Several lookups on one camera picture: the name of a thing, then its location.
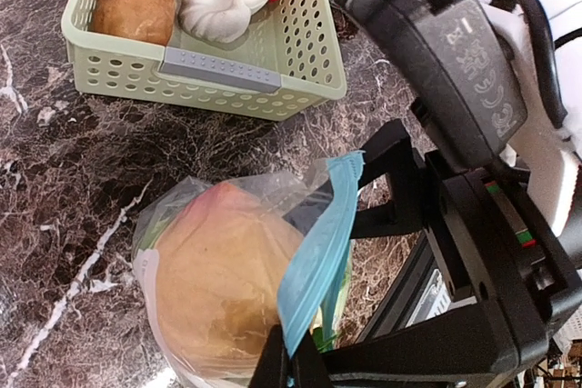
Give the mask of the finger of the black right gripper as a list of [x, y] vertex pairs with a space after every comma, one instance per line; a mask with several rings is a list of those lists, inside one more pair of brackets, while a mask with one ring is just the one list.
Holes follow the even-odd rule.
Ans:
[[383, 124], [361, 150], [365, 164], [358, 186], [364, 188], [384, 177], [390, 198], [384, 204], [357, 212], [351, 237], [365, 239], [421, 231], [425, 184], [419, 154], [401, 120]]

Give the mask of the black table edge rail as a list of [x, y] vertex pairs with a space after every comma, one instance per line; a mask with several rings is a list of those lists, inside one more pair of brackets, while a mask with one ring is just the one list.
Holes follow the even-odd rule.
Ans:
[[436, 268], [432, 249], [426, 235], [422, 233], [356, 343], [404, 329]]

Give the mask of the pale green perforated basket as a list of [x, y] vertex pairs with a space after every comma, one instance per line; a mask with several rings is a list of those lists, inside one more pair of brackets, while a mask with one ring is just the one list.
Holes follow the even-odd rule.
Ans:
[[176, 28], [167, 45], [96, 34], [96, 0], [68, 0], [61, 20], [82, 93], [282, 121], [341, 99], [346, 75], [329, 0], [279, 0], [234, 43]]

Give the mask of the yellow peach toy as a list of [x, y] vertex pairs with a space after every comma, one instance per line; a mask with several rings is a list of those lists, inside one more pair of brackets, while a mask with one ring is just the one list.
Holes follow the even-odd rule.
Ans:
[[169, 351], [203, 378], [246, 378], [273, 325], [303, 235], [227, 182], [193, 200], [156, 241], [156, 316]]

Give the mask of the brown potato toy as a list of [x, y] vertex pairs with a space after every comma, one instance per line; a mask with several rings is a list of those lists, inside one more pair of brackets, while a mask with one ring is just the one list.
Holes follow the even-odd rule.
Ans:
[[165, 46], [172, 37], [175, 13], [176, 0], [96, 0], [89, 29]]

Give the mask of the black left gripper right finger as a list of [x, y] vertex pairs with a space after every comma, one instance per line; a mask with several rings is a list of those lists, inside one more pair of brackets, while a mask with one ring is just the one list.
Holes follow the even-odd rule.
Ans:
[[328, 371], [310, 332], [306, 332], [290, 359], [291, 379], [296, 388], [333, 388]]

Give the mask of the clear zip bag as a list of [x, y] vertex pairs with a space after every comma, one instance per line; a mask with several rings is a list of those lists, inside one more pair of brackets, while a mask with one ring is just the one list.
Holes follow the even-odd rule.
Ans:
[[271, 329], [334, 348], [351, 280], [360, 151], [304, 176], [187, 177], [139, 215], [134, 273], [156, 342], [185, 387], [246, 387]]

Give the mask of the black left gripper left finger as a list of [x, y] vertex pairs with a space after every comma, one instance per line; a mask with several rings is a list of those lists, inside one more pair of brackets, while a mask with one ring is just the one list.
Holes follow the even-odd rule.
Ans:
[[280, 324], [272, 327], [248, 385], [249, 388], [286, 388], [289, 380], [289, 357]]

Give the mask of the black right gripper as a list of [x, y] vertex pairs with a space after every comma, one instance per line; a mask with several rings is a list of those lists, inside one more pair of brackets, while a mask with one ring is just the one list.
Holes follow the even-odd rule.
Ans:
[[581, 303], [576, 269], [518, 171], [457, 172], [438, 151], [425, 163], [436, 263], [453, 301], [476, 302], [325, 353], [335, 387], [502, 387]]

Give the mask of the white garlic toy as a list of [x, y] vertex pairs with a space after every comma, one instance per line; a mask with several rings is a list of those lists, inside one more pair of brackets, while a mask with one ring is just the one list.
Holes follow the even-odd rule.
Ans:
[[230, 44], [242, 36], [252, 16], [269, 0], [181, 0], [178, 22], [189, 35]]

